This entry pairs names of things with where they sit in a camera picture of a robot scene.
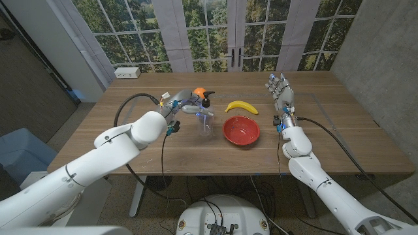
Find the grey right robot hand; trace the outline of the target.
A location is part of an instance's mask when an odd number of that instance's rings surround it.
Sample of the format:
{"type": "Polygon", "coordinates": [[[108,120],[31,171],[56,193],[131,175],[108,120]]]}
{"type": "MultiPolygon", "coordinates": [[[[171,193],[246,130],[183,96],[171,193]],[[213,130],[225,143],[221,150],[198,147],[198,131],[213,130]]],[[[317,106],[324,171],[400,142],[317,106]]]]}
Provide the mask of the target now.
{"type": "Polygon", "coordinates": [[[265,84],[274,99],[274,107],[277,115],[274,116],[273,125],[280,133],[288,127],[296,125],[294,91],[283,73],[280,76],[270,74],[268,83],[265,84]]]}

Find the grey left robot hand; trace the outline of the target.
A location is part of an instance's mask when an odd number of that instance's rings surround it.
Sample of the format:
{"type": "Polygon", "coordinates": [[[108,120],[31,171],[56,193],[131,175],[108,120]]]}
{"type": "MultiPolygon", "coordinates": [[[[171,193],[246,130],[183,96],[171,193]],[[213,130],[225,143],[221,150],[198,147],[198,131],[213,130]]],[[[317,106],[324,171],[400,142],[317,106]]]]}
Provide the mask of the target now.
{"type": "Polygon", "coordinates": [[[162,107],[156,110],[165,118],[167,123],[174,120],[175,114],[182,111],[186,114],[202,114],[214,117],[214,111],[203,106],[204,97],[192,92],[190,89],[183,89],[172,96],[162,107]]]}

